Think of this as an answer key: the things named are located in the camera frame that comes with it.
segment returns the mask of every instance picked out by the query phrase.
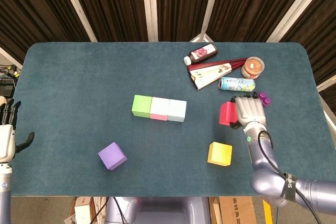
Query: dark brown curtain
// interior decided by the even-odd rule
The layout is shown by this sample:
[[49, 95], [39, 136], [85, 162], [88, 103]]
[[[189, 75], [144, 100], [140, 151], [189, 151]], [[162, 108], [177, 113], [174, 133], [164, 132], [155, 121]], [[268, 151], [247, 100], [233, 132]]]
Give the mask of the dark brown curtain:
[[320, 92], [320, 95], [329, 106], [331, 111], [336, 115], [336, 84]]
[[156, 0], [159, 41], [190, 41], [202, 28], [208, 0]]
[[308, 52], [316, 84], [336, 74], [336, 0], [313, 0], [281, 41], [295, 41]]
[[143, 0], [79, 0], [98, 41], [148, 41]]
[[214, 41], [266, 41], [295, 0], [216, 0], [207, 34]]
[[0, 3], [0, 46], [21, 63], [36, 42], [89, 41], [70, 0]]

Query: black cable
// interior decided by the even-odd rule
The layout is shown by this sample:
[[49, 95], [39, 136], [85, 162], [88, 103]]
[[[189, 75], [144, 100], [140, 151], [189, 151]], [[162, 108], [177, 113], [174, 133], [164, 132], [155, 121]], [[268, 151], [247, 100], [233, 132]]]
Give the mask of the black cable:
[[[273, 143], [272, 143], [272, 139], [271, 139], [271, 135], [267, 132], [267, 131], [260, 131], [258, 134], [258, 144], [260, 147], [260, 150], [262, 152], [262, 154], [264, 155], [264, 157], [267, 159], [268, 163], [274, 168], [274, 170], [279, 174], [279, 176], [281, 178], [283, 178], [286, 181], [286, 176], [284, 173], [282, 173], [282, 171], [280, 171], [280, 169], [278, 167], [275, 166], [275, 164], [273, 164], [273, 162], [269, 159], [269, 157], [266, 155], [264, 149], [262, 148], [261, 142], [260, 142], [260, 136], [261, 134], [266, 134], [269, 137], [269, 140], [271, 142], [271, 146], [273, 148]], [[322, 224], [321, 220], [319, 219], [319, 217], [317, 216], [315, 210], [313, 209], [313, 207], [310, 205], [309, 201], [306, 199], [306, 197], [297, 189], [295, 188], [296, 193], [301, 197], [301, 199], [303, 200], [303, 202], [307, 205], [307, 207], [309, 208], [309, 210], [311, 211], [311, 213], [313, 214], [316, 222], [318, 224]]]
[[103, 208], [106, 206], [107, 201], [109, 201], [109, 198], [110, 198], [110, 197], [107, 197], [105, 204], [100, 208], [100, 210], [98, 211], [98, 213], [96, 213], [96, 215], [94, 216], [94, 218], [92, 219], [92, 221], [90, 222], [90, 224], [93, 224], [93, 222], [94, 222], [94, 220], [97, 218], [98, 214], [99, 214], [99, 213], [103, 210]]
[[15, 90], [16, 89], [16, 84], [17, 84], [17, 78], [12, 73], [10, 73], [8, 68], [0, 68], [0, 73], [2, 73], [2, 77], [0, 79], [0, 85], [2, 85], [3, 82], [6, 79], [10, 79], [13, 82], [13, 86], [14, 86], [14, 90]]
[[121, 211], [121, 208], [120, 208], [120, 206], [119, 206], [119, 203], [118, 203], [118, 201], [117, 201], [117, 199], [116, 199], [115, 197], [113, 197], [113, 199], [114, 199], [114, 201], [115, 201], [115, 203], [117, 204], [117, 207], [118, 207], [118, 209], [119, 209], [119, 213], [120, 213], [120, 217], [121, 217], [122, 224], [125, 224], [126, 219], [125, 219], [124, 214], [123, 214], [122, 211]]
[[277, 208], [277, 220], [276, 220], [276, 224], [279, 224], [279, 208]]

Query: plastic container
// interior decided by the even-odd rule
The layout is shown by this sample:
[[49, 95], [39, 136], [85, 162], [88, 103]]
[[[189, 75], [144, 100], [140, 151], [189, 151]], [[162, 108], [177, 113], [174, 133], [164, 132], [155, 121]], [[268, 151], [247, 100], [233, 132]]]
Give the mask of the plastic container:
[[252, 79], [222, 77], [218, 82], [218, 88], [222, 90], [250, 92], [255, 87], [256, 84]]
[[265, 69], [264, 62], [258, 57], [249, 57], [241, 68], [241, 74], [248, 79], [256, 79]]
[[206, 59], [214, 57], [218, 54], [218, 49], [215, 44], [211, 43], [206, 46], [197, 48], [191, 51], [188, 56], [183, 58], [184, 63], [189, 66], [191, 64], [200, 63]]

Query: can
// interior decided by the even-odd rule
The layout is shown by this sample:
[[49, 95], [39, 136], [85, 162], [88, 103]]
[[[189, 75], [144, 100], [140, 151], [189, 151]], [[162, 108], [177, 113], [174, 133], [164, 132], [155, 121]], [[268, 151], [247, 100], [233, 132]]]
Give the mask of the can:
[[222, 90], [253, 91], [256, 83], [253, 79], [222, 77], [218, 82], [218, 88]]
[[249, 57], [241, 68], [241, 74], [248, 79], [256, 79], [265, 69], [263, 60], [258, 57]]

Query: bottle cap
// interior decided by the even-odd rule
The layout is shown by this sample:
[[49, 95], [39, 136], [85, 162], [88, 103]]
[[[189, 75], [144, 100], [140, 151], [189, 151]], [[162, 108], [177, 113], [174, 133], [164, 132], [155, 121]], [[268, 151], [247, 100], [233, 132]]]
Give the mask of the bottle cap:
[[187, 66], [191, 65], [191, 59], [189, 58], [189, 56], [186, 56], [183, 58], [184, 64], [186, 64]]

